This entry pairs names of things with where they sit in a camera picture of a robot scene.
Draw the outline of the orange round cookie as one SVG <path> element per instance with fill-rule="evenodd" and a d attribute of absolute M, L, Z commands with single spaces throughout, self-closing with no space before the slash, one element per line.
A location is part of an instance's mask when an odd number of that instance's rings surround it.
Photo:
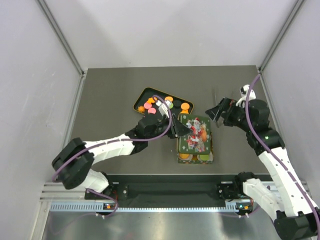
<path fill-rule="evenodd" d="M 180 153 L 179 154 L 179 159 L 183 160 L 183 161 L 188 161 L 189 159 L 192 159 L 190 154 L 186 154 L 186 153 Z"/>

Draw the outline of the gold tin lid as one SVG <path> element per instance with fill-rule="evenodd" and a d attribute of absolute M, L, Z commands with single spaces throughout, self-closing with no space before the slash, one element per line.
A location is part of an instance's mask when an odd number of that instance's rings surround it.
<path fill-rule="evenodd" d="M 190 155 L 208 155 L 211 148 L 210 118 L 194 114 L 180 114 L 179 121 L 191 130 L 191 133 L 178 139 L 177 152 Z"/>

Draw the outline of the gold cookie tin box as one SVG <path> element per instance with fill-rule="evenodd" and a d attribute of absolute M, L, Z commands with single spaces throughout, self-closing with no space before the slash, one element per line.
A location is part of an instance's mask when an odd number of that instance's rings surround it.
<path fill-rule="evenodd" d="M 214 150 L 213 150 L 213 141 L 212 141 L 212 133 L 208 133 L 207 135 L 202 134 L 201 136 L 202 140 L 206 140 L 203 144 L 204 149 L 206 152 L 199 152 L 197 151 L 197 147 L 195 145 L 189 144 L 189 140 L 191 140 L 191 136 L 184 136 L 177 140 L 176 143 L 176 150 L 177 150 L 177 161 L 179 164 L 196 164 L 196 165 L 208 165 L 212 164 L 214 161 Z M 193 158 L 191 161 L 179 161 L 178 160 L 178 154 L 190 154 L 193 155 Z M 213 155 L 213 161 L 212 162 L 201 162 L 198 161 L 197 155 L 208 155 L 209 153 L 212 153 Z"/>

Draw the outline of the green round cookie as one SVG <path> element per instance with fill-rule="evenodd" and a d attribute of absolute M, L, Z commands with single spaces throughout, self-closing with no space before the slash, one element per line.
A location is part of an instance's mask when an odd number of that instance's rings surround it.
<path fill-rule="evenodd" d="M 204 154 L 198 155 L 198 159 L 200 161 L 208 161 L 210 159 L 210 155 L 204 155 Z"/>

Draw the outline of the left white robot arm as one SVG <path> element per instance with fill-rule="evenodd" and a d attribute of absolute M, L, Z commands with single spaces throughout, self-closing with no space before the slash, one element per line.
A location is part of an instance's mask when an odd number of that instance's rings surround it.
<path fill-rule="evenodd" d="M 161 101 L 158 112 L 160 117 L 146 113 L 133 129 L 113 138 L 98 141 L 72 139 L 51 163 L 54 169 L 52 180 L 61 182 L 67 190 L 82 187 L 97 192 L 102 198 L 109 198 L 114 191 L 113 185 L 106 173 L 93 170 L 92 165 L 137 154 L 150 141 L 163 136 L 176 139 L 192 132 L 171 112 L 168 101 Z"/>

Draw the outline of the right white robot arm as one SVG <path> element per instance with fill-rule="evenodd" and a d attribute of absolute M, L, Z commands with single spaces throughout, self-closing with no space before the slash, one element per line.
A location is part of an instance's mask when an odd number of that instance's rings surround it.
<path fill-rule="evenodd" d="M 241 172 L 233 180 L 239 198 L 250 197 L 270 217 L 282 240 L 320 237 L 320 208 L 298 178 L 283 139 L 270 127 L 268 104 L 256 98 L 249 85 L 240 88 L 239 100 L 224 97 L 206 110 L 213 122 L 238 127 L 246 133 L 249 146 L 268 170 L 278 191 L 273 193 L 252 172 Z"/>

